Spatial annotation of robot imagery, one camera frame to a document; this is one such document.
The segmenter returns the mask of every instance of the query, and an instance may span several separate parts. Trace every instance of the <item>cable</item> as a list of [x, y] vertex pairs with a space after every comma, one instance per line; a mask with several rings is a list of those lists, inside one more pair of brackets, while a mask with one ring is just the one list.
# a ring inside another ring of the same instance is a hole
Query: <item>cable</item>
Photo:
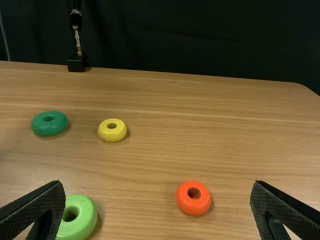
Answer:
[[6, 55], [8, 57], [8, 61], [10, 62], [11, 61], [11, 57], [10, 57], [8, 43], [7, 43], [5, 28], [4, 28], [4, 25], [3, 25], [3, 22], [2, 22], [1, 9], [0, 9], [0, 27], [1, 27], [1, 32], [2, 32], [3, 41], [4, 41], [4, 45], [5, 45]]

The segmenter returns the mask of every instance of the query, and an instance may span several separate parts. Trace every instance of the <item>wood grain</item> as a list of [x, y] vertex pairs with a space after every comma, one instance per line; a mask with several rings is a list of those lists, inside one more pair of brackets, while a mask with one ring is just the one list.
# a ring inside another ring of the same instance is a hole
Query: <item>wood grain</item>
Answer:
[[[18, 62], [0, 72], [0, 206], [59, 179], [96, 202], [92, 240], [257, 240], [255, 180], [320, 209], [320, 102], [302, 85]], [[31, 120], [49, 110], [70, 128], [38, 137]], [[108, 118], [127, 124], [124, 140], [99, 139]], [[209, 189], [207, 214], [177, 209], [186, 180]]]

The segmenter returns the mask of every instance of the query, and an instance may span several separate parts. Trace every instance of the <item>black backdrop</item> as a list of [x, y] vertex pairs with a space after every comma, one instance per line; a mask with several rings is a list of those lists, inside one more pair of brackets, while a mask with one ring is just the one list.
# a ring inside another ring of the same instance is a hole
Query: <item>black backdrop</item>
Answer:
[[[65, 64], [76, 51], [72, 0], [0, 0], [0, 9], [12, 61]], [[83, 0], [82, 16], [93, 67], [297, 82], [320, 93], [319, 0]]]

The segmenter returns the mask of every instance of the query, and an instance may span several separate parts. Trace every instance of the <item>toy ring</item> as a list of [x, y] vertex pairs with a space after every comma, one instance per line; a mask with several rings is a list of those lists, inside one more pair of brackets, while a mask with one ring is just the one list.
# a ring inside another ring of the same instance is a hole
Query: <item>toy ring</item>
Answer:
[[68, 126], [68, 119], [60, 111], [45, 111], [32, 120], [31, 127], [35, 134], [43, 137], [57, 135]]
[[118, 142], [125, 137], [127, 133], [126, 124], [116, 118], [110, 118], [100, 123], [98, 127], [99, 137], [106, 142]]
[[176, 204], [190, 216], [205, 214], [211, 205], [208, 189], [198, 181], [185, 181], [176, 190]]
[[97, 219], [98, 211], [90, 198], [80, 194], [69, 195], [55, 240], [84, 240], [94, 230]]

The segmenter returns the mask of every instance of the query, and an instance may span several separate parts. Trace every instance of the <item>light green ring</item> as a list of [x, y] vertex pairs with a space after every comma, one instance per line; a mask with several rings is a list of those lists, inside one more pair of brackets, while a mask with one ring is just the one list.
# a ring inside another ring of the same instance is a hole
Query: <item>light green ring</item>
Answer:
[[[67, 220], [70, 212], [78, 212], [72, 221]], [[72, 194], [66, 197], [65, 209], [56, 240], [84, 240], [94, 230], [98, 219], [95, 203], [87, 196]]]

